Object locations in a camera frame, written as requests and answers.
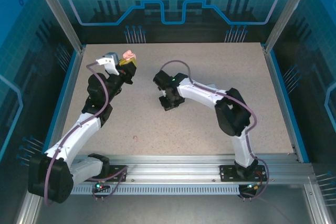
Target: metal post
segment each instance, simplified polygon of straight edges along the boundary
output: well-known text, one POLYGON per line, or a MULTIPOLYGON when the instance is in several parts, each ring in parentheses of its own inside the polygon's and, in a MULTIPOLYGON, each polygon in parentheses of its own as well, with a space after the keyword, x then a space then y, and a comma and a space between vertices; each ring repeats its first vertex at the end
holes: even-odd
POLYGON ((80 40, 73 29, 66 13, 64 12, 59 0, 46 0, 47 4, 49 5, 51 11, 53 12, 54 16, 56 17, 57 21, 59 22, 61 28, 63 29, 65 35, 68 37, 70 43, 72 44, 74 50, 76 52, 81 52, 82 45, 80 40))
POLYGON ((285 5, 282 13, 278 21, 276 22, 273 30, 271 31, 266 43, 265 43, 265 51, 268 54, 272 49, 275 43, 277 42, 280 34, 284 30, 285 26, 287 25, 288 20, 290 19, 291 15, 295 11, 297 5, 299 4, 300 0, 288 0, 287 4, 285 5))

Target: beige tabletop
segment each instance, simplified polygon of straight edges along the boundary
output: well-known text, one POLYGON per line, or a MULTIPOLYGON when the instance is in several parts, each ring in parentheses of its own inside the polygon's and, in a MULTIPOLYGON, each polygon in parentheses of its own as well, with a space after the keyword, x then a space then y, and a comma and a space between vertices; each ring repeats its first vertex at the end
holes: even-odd
MULTIPOLYGON (((108 52, 131 49, 137 56, 133 85, 124 84, 111 102, 113 111, 104 127, 80 154, 102 155, 217 155, 233 154, 231 138, 218 126, 214 110, 192 100, 164 111, 162 93, 153 83, 169 60, 189 64, 194 80, 217 88, 237 89, 258 117, 251 131, 255 153, 291 153, 292 147, 260 43, 87 45, 81 63, 64 133, 76 122, 88 96, 91 73, 86 65, 108 52)), ((103 67, 95 67, 104 72, 103 67)), ((174 76, 187 73, 183 65, 165 68, 174 76)))

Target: glass panel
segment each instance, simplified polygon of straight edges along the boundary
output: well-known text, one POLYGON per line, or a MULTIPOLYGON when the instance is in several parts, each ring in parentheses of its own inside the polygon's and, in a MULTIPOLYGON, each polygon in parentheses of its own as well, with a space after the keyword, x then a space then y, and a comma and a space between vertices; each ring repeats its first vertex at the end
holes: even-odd
MULTIPOLYGON (((301 0, 274 52, 317 175, 335 173, 336 0, 301 0)), ((333 188, 324 178, 324 189, 333 188)), ((334 198, 334 190, 326 193, 334 198)))
POLYGON ((1 223, 14 223, 73 52, 45 0, 0 0, 1 223))
POLYGON ((265 42, 287 0, 60 1, 82 43, 95 44, 265 42))

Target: cable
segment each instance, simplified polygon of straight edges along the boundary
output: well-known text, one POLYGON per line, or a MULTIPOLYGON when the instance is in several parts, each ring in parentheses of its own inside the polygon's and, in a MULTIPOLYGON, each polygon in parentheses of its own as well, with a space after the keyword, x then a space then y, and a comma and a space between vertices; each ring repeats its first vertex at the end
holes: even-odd
POLYGON ((47 170, 47 174, 46 174, 46 180, 45 180, 45 185, 44 185, 44 202, 47 206, 50 206, 50 203, 48 202, 48 185, 49 185, 49 179, 50 179, 50 173, 51 173, 51 168, 53 167, 53 164, 56 160, 56 157, 58 155, 58 153, 61 151, 61 148, 63 147, 64 143, 66 142, 66 140, 69 138, 69 136, 75 132, 79 127, 81 127, 83 124, 85 124, 86 122, 92 120, 93 118, 97 117, 101 112, 104 111, 104 109, 107 107, 108 103, 109 103, 109 94, 107 92, 107 88, 105 86, 104 81, 100 78, 100 76, 91 68, 94 65, 97 65, 97 62, 88 64, 86 67, 87 69, 89 69, 93 75, 98 79, 98 81, 100 82, 100 84, 102 85, 103 89, 104 89, 104 93, 105 93, 105 103, 104 106, 93 116, 90 116, 89 118, 85 119, 84 121, 80 122, 79 124, 77 124, 75 127, 73 127, 63 138, 63 140, 60 142, 57 150, 55 151, 50 164, 48 166, 48 170, 47 170))
MULTIPOLYGON (((125 175, 125 173, 126 173, 126 171, 127 171, 127 168, 128 168, 128 167, 125 166, 123 169, 121 169, 120 171, 118 171, 116 174, 113 174, 112 176, 110 176, 110 177, 108 177, 108 178, 106 178, 106 179, 98 179, 98 178, 91 178, 91 179, 89 179, 90 181, 109 180, 109 179, 112 179, 112 178, 118 176, 120 173, 122 173, 122 175, 121 175, 121 177, 120 177, 120 179, 119 179, 119 181, 118 181, 116 187, 111 191, 111 193, 110 193, 109 195, 106 195, 106 196, 104 196, 104 197, 102 196, 102 197, 101 197, 102 200, 111 197, 111 196, 116 192, 118 186, 120 185, 120 183, 121 183, 121 181, 122 181, 122 178, 124 177, 124 175, 125 175)), ((95 191, 94 191, 94 190, 92 190, 92 196, 93 196, 93 198, 95 198, 96 200, 98 199, 98 197, 95 195, 95 191)))
MULTIPOLYGON (((252 198, 255 198, 253 196, 253 194, 248 194, 248 193, 243 193, 243 194, 245 194, 247 196, 250 196, 252 198)), ((276 205, 274 205, 272 202, 270 202, 270 201, 268 201, 268 200, 266 200, 264 198, 261 198, 261 197, 259 197, 258 199, 261 200, 261 201, 263 201, 263 202, 265 202, 266 204, 269 204, 272 207, 274 207, 282 216, 284 216, 288 220, 289 223, 294 224, 294 222, 289 217, 287 217, 287 215, 282 210, 280 210, 280 208, 278 208, 276 205)))
POLYGON ((245 131, 245 136, 246 136, 246 143, 247 143, 247 148, 248 148, 248 151, 249 151, 249 154, 250 156, 257 160, 257 161, 260 161, 262 162, 264 165, 265 165, 265 169, 267 171, 267 180, 266 180, 266 184, 264 186, 264 188, 261 190, 261 192, 256 195, 254 198, 258 198, 260 195, 262 195, 264 193, 264 191, 266 190, 267 186, 268 186, 268 183, 269 183, 269 169, 268 169, 268 165, 266 164, 266 162, 261 159, 261 158, 258 158, 256 157, 253 152, 252 152, 252 149, 251 149, 251 144, 250 144, 250 140, 249 140, 249 136, 248 136, 248 132, 250 132, 256 125, 257 125, 257 116, 255 115, 255 113, 253 112, 253 110, 251 110, 246 104, 240 102, 239 100, 237 100, 236 98, 233 98, 227 94, 224 94, 224 93, 220 93, 220 92, 215 92, 213 91, 212 89, 209 89, 209 88, 206 88, 206 87, 203 87, 203 86, 200 86, 198 85, 197 83, 195 83, 193 81, 193 79, 191 78, 191 70, 190 70, 190 67, 188 66, 187 63, 185 63, 184 61, 181 61, 181 60, 171 60, 171 61, 168 61, 166 62, 161 68, 160 68, 160 71, 165 67, 167 66, 168 64, 170 63, 174 63, 174 62, 179 62, 179 63, 182 63, 183 65, 185 65, 188 69, 188 78, 189 78, 189 81, 197 88, 199 89, 202 89, 204 91, 207 91, 207 92, 210 92, 210 93, 213 93, 213 94, 219 94, 227 99, 230 99, 232 101, 234 101, 235 103, 237 103, 238 105, 242 106, 244 109, 246 109, 253 117, 253 124, 251 125, 251 127, 249 127, 246 131, 245 131))

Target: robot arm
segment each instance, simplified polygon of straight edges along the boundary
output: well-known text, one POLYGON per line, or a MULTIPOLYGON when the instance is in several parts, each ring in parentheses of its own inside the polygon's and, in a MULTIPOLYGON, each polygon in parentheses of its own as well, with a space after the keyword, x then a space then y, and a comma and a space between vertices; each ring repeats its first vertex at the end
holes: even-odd
POLYGON ((171 77, 162 70, 155 75, 153 81, 163 92, 159 100, 166 111, 178 107, 185 98, 215 110, 220 129, 232 137, 237 171, 242 178, 247 178, 258 164, 250 155, 246 141, 245 129, 250 124, 251 115, 242 106, 223 96, 226 94, 245 103, 238 90, 214 89, 190 80, 185 74, 178 73, 171 77))
POLYGON ((106 100, 102 84, 92 75, 88 80, 89 96, 85 106, 79 119, 69 130, 70 135, 62 147, 60 144, 68 133, 44 154, 35 155, 30 159, 28 191, 32 194, 44 195, 47 169, 56 151, 59 153, 51 167, 48 186, 48 198, 52 201, 62 203, 69 197, 73 186, 91 177, 106 178, 110 174, 109 159, 104 156, 91 154, 80 163, 73 164, 73 161, 91 136, 106 123, 112 112, 110 102, 121 92, 122 85, 124 83, 132 84, 131 79, 137 69, 137 63, 135 54, 130 50, 123 54, 122 60, 118 59, 117 54, 110 53, 96 62, 98 65, 104 65, 109 75, 106 78, 102 73, 98 74, 106 86, 109 103, 99 115, 83 123, 103 109, 106 100))

